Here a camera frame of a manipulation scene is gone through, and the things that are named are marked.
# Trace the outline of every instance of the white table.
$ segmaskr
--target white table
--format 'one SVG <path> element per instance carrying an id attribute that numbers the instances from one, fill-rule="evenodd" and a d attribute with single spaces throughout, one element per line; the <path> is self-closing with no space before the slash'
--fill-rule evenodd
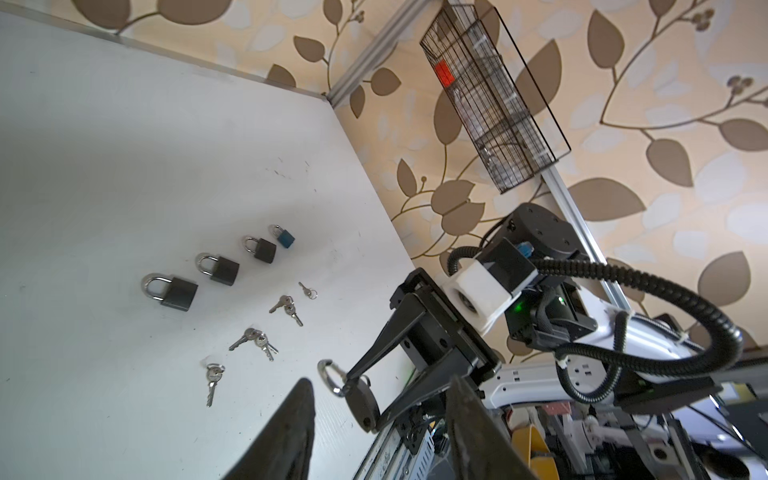
<path id="1" fill-rule="evenodd" d="M 7 14 L 0 45 L 0 478 L 218 478 L 303 376 L 310 476 L 351 478 L 374 436 L 316 364 L 352 366 L 412 264 L 331 107 Z M 296 242 L 267 265 L 240 241 L 271 223 Z M 153 272 L 199 284 L 189 312 L 141 292 Z M 267 313 L 281 294 L 303 328 Z M 274 362 L 227 351 L 248 326 Z M 382 408 L 410 369 L 372 369 Z"/>

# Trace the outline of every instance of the black padlock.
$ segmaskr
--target black padlock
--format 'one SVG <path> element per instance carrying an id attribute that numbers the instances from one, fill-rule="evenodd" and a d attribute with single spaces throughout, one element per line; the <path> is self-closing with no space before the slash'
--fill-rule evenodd
<path id="1" fill-rule="evenodd" d="M 203 268 L 203 260 L 213 260 L 215 262 L 212 272 Z M 210 276 L 210 279 L 214 282 L 223 283 L 224 285 L 232 286 L 237 278 L 237 271 L 240 269 L 240 264 L 233 262 L 232 260 L 224 257 L 214 257 L 209 253 L 201 253 L 195 260 L 197 269 L 201 273 L 205 273 Z"/>
<path id="2" fill-rule="evenodd" d="M 149 291 L 149 284 L 159 280 L 161 282 L 169 283 L 168 288 L 163 292 L 163 296 L 155 295 Z M 151 299 L 160 300 L 160 305 L 169 306 L 176 310 L 186 312 L 192 305 L 192 299 L 197 292 L 197 284 L 187 282 L 181 278 L 174 277 L 167 279 L 164 276 L 153 276 L 144 281 L 144 293 Z"/>
<path id="3" fill-rule="evenodd" d="M 256 244 L 256 249 L 251 250 L 248 248 L 248 242 L 254 242 Z M 277 245 L 268 240 L 264 240 L 263 238 L 245 237 L 243 239 L 243 247 L 262 262 L 272 263 L 272 261 L 275 260 Z"/>

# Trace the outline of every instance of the wire basket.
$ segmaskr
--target wire basket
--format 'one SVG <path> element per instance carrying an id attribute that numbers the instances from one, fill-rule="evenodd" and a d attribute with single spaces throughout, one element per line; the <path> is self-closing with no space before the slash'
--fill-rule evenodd
<path id="1" fill-rule="evenodd" d="M 485 169 L 504 193 L 553 165 L 570 153 L 571 147 L 542 96 L 547 105 L 546 112 L 542 112 L 551 116 L 556 127 L 548 129 L 548 137 L 566 147 L 562 153 L 558 150 L 558 157 L 554 155 L 485 30 L 483 20 L 488 15 L 498 16 L 498 10 L 489 9 L 478 18 L 474 5 L 446 4 L 429 26 L 421 46 Z M 528 69 L 506 25 L 504 33 Z M 541 96 L 538 85 L 536 93 Z"/>

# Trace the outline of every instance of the padlock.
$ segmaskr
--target padlock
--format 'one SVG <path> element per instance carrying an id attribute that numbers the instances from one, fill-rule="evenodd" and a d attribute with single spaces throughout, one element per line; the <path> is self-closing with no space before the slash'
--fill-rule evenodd
<path id="1" fill-rule="evenodd" d="M 168 288 L 163 292 L 163 296 L 155 295 L 149 291 L 149 284 L 159 280 L 161 282 L 169 283 Z M 176 310 L 187 312 L 192 304 L 195 292 L 197 292 L 197 284 L 187 282 L 178 277 L 173 279 L 167 279 L 164 276 L 152 276 L 144 281 L 144 293 L 151 299 L 160 300 L 160 305 L 169 306 Z"/>
<path id="2" fill-rule="evenodd" d="M 256 249 L 251 250 L 248 248 L 248 242 L 254 242 L 256 244 Z M 272 263 L 272 260 L 275 260 L 277 245 L 268 240 L 264 240 L 263 238 L 245 237 L 243 239 L 243 247 L 262 262 Z"/>
<path id="3" fill-rule="evenodd" d="M 203 260 L 205 259 L 213 260 L 215 262 L 213 272 L 209 272 L 203 268 Z M 197 264 L 197 269 L 201 273 L 209 275 L 211 280 L 229 286 L 235 283 L 237 271 L 240 269 L 239 263 L 224 257 L 214 257 L 210 253 L 201 253 L 197 256 L 195 263 Z"/>
<path id="4" fill-rule="evenodd" d="M 272 235 L 277 238 L 277 241 L 280 242 L 280 245 L 282 245 L 285 248 L 290 247 L 293 245 L 293 241 L 295 238 L 293 238 L 293 235 L 288 233 L 288 230 L 285 230 L 280 225 L 273 225 L 272 226 Z"/>

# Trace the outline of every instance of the floral wallpaper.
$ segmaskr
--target floral wallpaper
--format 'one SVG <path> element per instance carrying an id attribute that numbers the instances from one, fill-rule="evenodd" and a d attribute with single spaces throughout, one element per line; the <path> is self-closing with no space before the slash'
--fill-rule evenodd
<path id="1" fill-rule="evenodd" d="M 3 0 L 327 93 L 402 0 Z"/>
<path id="2" fill-rule="evenodd" d="M 760 315 L 768 286 L 768 3 L 475 6 L 481 15 L 498 8 L 550 103 L 572 147 L 558 171 L 609 262 L 700 292 L 742 327 L 749 347 L 768 343 Z M 521 202 L 559 209 L 538 178 L 503 195 L 492 186 L 419 46 L 438 8 L 414 22 L 418 34 L 401 39 L 381 67 L 399 88 L 383 98 L 363 82 L 336 112 L 414 264 L 445 279 L 450 251 L 476 245 Z M 530 105 L 498 17 L 484 26 Z M 552 119 L 536 119 L 552 139 Z M 670 312 L 692 326 L 654 297 L 625 293 L 640 311 Z M 699 329 L 691 335 L 707 343 Z M 486 340 L 507 362 L 534 358 L 523 358 L 531 350 L 509 340 L 503 322 Z"/>

